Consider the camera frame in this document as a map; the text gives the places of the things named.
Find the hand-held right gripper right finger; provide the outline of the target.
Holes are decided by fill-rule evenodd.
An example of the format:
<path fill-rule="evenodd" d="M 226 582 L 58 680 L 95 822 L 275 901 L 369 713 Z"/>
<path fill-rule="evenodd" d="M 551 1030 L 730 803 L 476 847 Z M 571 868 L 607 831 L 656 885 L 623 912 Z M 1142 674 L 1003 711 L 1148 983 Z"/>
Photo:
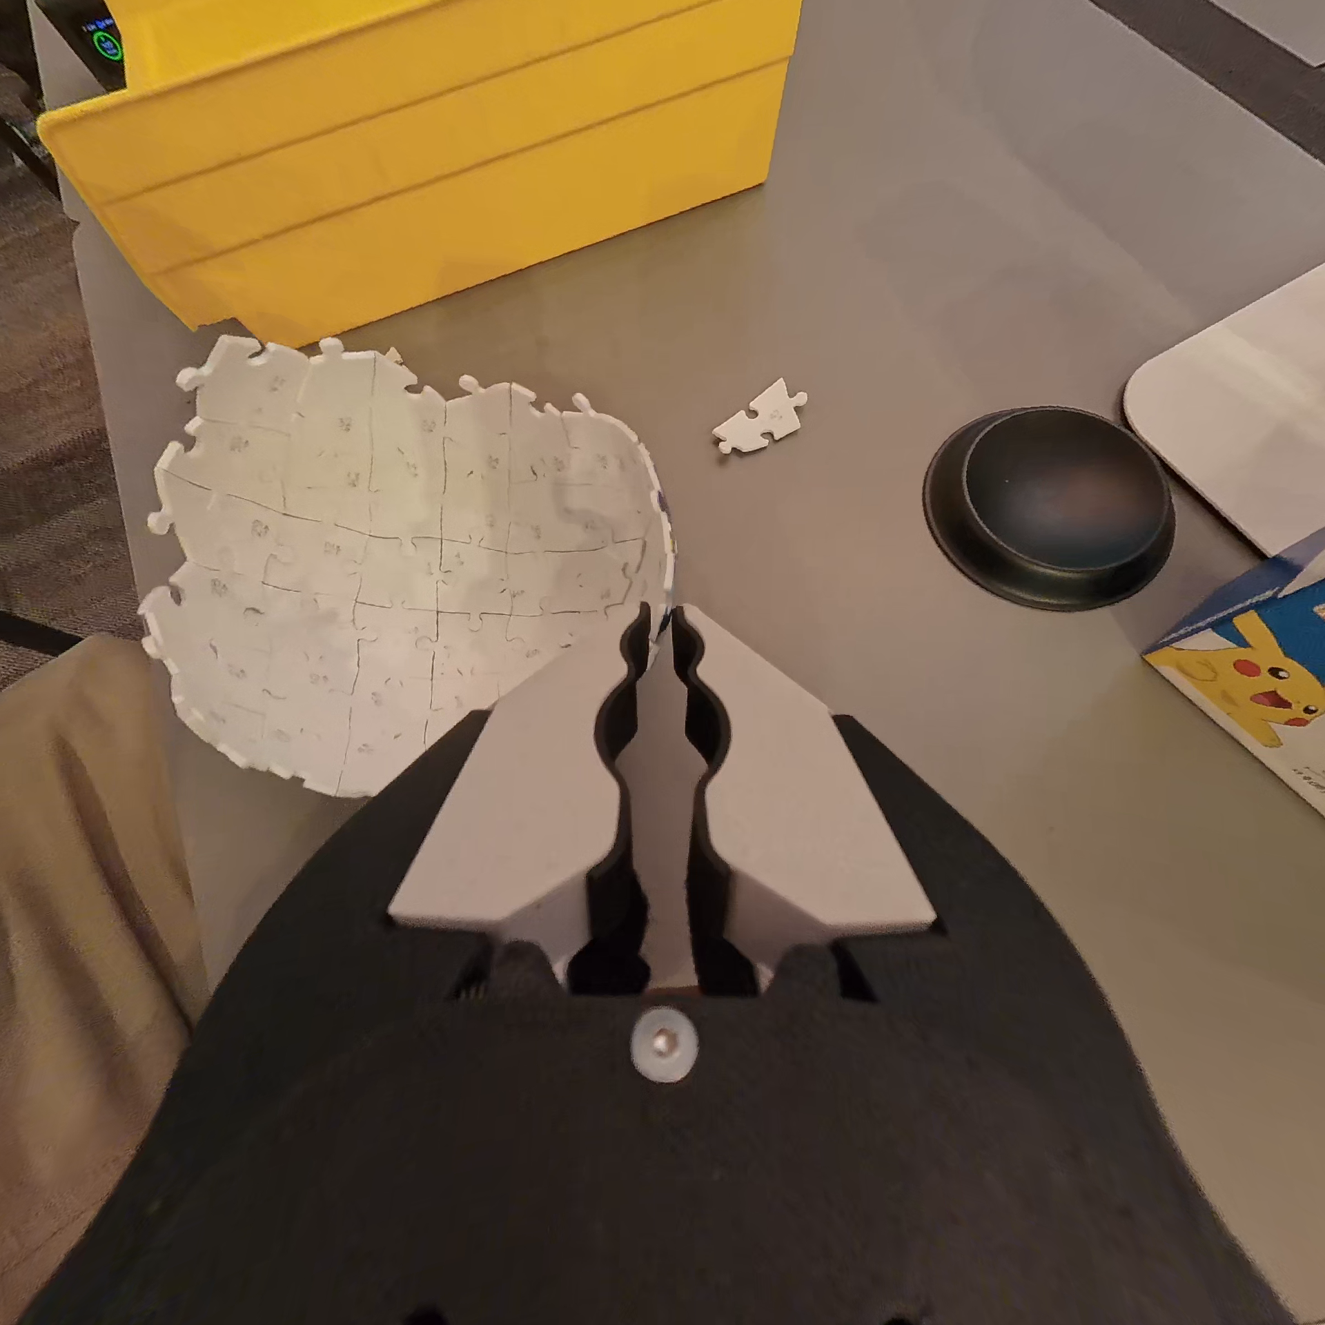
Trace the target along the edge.
<path fill-rule="evenodd" d="M 700 992 L 754 997 L 798 947 L 937 921 L 835 713 L 693 606 L 670 623 L 704 759 L 685 879 Z"/>

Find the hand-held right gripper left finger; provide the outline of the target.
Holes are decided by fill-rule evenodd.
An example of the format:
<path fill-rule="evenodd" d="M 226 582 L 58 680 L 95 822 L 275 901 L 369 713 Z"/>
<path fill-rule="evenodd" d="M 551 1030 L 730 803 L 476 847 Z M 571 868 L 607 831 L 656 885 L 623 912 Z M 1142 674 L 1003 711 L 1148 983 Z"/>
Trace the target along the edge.
<path fill-rule="evenodd" d="M 618 759 L 652 658 L 637 607 L 491 710 L 394 893 L 394 923 L 529 942 L 573 992 L 640 994 L 648 902 Z"/>

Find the partly built puzzle ball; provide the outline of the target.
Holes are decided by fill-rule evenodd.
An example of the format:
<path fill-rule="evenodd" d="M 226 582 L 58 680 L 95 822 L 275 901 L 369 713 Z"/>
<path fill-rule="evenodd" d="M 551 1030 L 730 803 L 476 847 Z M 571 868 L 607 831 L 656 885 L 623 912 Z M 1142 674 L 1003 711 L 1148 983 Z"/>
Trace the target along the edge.
<path fill-rule="evenodd" d="M 372 797 L 581 639 L 670 611 L 652 456 L 581 394 L 464 375 L 446 399 L 396 353 L 230 334 L 177 387 L 194 417 L 148 525 L 185 558 L 144 648 L 240 768 Z"/>

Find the black round puzzle stand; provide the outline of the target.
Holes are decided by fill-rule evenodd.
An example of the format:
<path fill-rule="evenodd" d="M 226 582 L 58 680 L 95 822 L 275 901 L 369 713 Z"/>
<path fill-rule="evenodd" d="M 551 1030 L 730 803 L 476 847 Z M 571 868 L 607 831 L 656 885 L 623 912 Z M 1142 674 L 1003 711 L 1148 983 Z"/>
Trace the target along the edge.
<path fill-rule="evenodd" d="M 1128 428 L 1082 409 L 991 412 L 935 451 L 921 486 L 951 566 L 1024 607 L 1081 612 L 1129 599 L 1166 566 L 1170 483 Z"/>

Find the joined white puzzle piece pair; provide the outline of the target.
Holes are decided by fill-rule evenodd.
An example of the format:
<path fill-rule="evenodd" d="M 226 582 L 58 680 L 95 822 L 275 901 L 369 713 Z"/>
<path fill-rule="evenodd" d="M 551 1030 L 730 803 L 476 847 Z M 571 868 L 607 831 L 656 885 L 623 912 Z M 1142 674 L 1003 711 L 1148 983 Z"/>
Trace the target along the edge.
<path fill-rule="evenodd" d="M 792 437 L 801 429 L 800 410 L 808 404 L 806 391 L 789 391 L 779 377 L 734 417 L 715 428 L 719 453 L 748 454 L 770 443 Z"/>

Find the blue puzzle box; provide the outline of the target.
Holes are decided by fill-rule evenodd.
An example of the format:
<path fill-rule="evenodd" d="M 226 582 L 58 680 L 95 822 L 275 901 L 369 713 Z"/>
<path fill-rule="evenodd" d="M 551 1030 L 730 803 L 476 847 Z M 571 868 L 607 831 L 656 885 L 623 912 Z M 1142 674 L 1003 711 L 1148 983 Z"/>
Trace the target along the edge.
<path fill-rule="evenodd" d="M 1324 532 L 1215 590 L 1142 658 L 1324 812 Z"/>

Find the person's beige trousers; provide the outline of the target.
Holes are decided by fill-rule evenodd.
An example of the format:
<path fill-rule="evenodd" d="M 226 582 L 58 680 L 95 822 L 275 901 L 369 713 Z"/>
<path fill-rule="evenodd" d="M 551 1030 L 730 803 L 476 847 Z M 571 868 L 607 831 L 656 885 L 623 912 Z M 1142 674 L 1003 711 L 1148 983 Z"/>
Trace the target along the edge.
<path fill-rule="evenodd" d="M 2 699 L 2 1320 L 120 1180 L 208 1000 L 153 670 L 96 636 Z"/>

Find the yellow plastic bin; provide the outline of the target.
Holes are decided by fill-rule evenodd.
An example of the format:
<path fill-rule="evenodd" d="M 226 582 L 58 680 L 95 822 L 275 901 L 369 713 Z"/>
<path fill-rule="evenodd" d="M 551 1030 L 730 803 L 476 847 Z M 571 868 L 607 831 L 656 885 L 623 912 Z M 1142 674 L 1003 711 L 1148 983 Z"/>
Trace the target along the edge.
<path fill-rule="evenodd" d="M 44 145 L 189 328 L 303 346 L 762 185 L 798 2 L 109 3 Z"/>

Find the black device with green light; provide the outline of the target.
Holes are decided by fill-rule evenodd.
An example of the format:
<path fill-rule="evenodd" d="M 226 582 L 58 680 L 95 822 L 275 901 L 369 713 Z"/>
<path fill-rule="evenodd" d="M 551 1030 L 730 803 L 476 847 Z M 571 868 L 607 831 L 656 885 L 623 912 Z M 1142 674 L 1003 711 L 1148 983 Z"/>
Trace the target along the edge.
<path fill-rule="evenodd" d="M 107 2 L 81 3 L 76 32 L 85 51 L 87 65 L 98 82 L 107 90 L 125 88 L 125 44 Z"/>

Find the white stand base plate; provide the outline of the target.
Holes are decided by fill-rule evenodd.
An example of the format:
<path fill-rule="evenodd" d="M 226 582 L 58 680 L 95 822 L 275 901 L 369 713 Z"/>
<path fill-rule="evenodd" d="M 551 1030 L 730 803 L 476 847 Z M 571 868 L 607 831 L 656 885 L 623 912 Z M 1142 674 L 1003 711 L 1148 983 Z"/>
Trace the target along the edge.
<path fill-rule="evenodd" d="M 1324 525 L 1324 268 L 1155 355 L 1133 432 L 1264 554 Z"/>

